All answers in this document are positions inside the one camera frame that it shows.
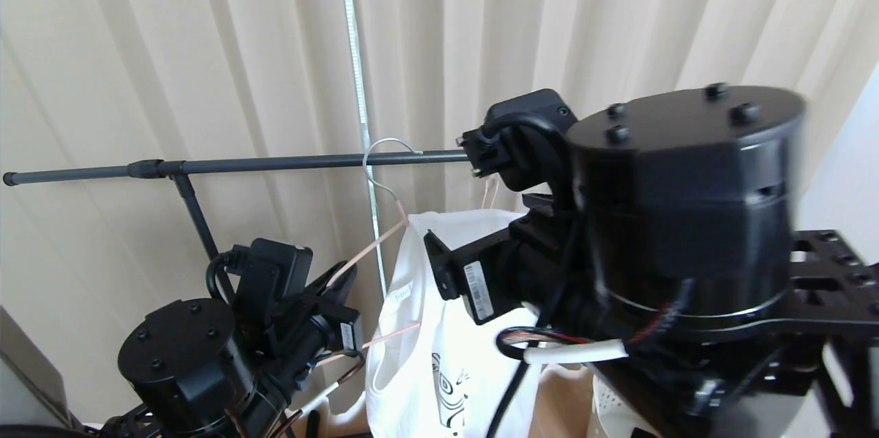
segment curtain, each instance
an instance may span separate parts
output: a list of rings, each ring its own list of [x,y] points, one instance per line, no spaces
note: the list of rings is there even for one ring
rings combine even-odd
[[[3,172],[363,150],[369,137],[453,148],[488,107],[553,88],[577,116],[708,82],[810,101],[805,182],[879,59],[876,0],[3,0]],[[379,150],[398,150],[393,146]],[[376,170],[409,212],[470,209],[464,163]],[[220,250],[265,237],[315,250],[312,275],[373,238],[358,169],[195,176]],[[396,221],[379,199],[379,229]],[[501,190],[496,206],[517,198]],[[103,422],[137,400],[116,372],[145,313],[203,297],[204,252],[173,185],[3,188],[0,301]],[[387,276],[396,247],[383,257]],[[371,335],[376,257],[352,306]]]

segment white sticker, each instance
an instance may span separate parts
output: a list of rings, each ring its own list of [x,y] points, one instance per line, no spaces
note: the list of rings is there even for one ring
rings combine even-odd
[[[348,323],[342,323],[342,347],[345,350],[357,349],[354,346],[354,331],[352,331],[351,325],[348,325]]]
[[[402,286],[401,288],[395,289],[393,292],[387,295],[387,301],[393,301],[394,303],[402,303],[409,295],[412,295],[412,282]]]
[[[478,319],[487,319],[494,314],[494,308],[492,307],[492,297],[489,297],[483,264],[479,261],[470,263],[464,267],[464,275],[467,275],[467,285],[470,286],[470,294],[473,298],[473,306],[477,308]]]

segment face drawing on shirt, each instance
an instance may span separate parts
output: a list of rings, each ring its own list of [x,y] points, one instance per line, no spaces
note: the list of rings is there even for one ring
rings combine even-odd
[[[437,394],[437,404],[439,404],[439,422],[446,428],[446,436],[460,436],[464,429],[464,415],[467,409],[466,382],[470,379],[470,375],[461,368],[456,375],[449,378],[443,371],[440,371],[440,355],[431,354],[431,365],[433,365],[433,388]]]

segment pink wire hanger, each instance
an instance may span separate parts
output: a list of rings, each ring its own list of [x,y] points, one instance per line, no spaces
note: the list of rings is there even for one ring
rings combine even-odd
[[[384,138],[384,139],[380,139],[379,141],[376,141],[376,143],[373,143],[372,145],[370,145],[369,149],[367,151],[365,151],[365,153],[363,154],[363,163],[361,163],[361,165],[363,166],[363,173],[365,173],[365,175],[367,175],[367,180],[369,182],[371,182],[373,185],[376,185],[377,187],[384,189],[385,191],[389,192],[391,196],[393,196],[393,202],[396,204],[396,209],[400,213],[400,221],[395,223],[393,226],[391,226],[390,229],[388,229],[384,234],[380,235],[379,238],[374,240],[370,245],[367,245],[367,247],[365,247],[363,249],[363,251],[360,251],[360,253],[355,254],[355,256],[352,257],[350,260],[348,260],[348,263],[345,263],[345,265],[343,265],[339,269],[338,272],[333,273],[333,276],[330,277],[330,281],[327,282],[327,287],[330,287],[333,284],[333,282],[336,281],[336,279],[338,279],[340,276],[342,276],[342,273],[345,273],[352,266],[357,264],[357,262],[360,261],[361,259],[363,259],[363,257],[366,256],[371,250],[376,249],[376,247],[379,244],[382,244],[385,241],[385,239],[391,237],[393,235],[393,233],[399,231],[399,229],[401,229],[402,227],[409,225],[409,217],[408,217],[408,215],[406,215],[406,210],[404,209],[404,207],[402,207],[402,203],[400,203],[400,199],[398,197],[396,197],[396,193],[393,192],[392,188],[387,187],[386,185],[380,184],[379,182],[376,182],[376,179],[373,178],[373,176],[370,174],[369,168],[367,167],[367,159],[369,157],[369,154],[373,151],[373,149],[382,143],[387,143],[388,141],[394,141],[395,143],[402,144],[407,149],[409,149],[409,151],[411,151],[412,153],[421,154],[421,153],[423,153],[423,151],[415,150],[414,148],[409,146],[409,144],[406,143],[405,141],[403,141],[402,139]],[[385,287],[384,279],[382,278],[379,280],[380,280],[380,284],[382,284],[382,300],[384,300],[384,298],[387,296],[387,288]]]

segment white basket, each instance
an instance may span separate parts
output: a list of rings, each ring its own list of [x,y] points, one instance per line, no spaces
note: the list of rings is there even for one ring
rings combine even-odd
[[[599,376],[593,375],[593,416],[589,420],[588,438],[629,438],[635,428],[659,436]]]

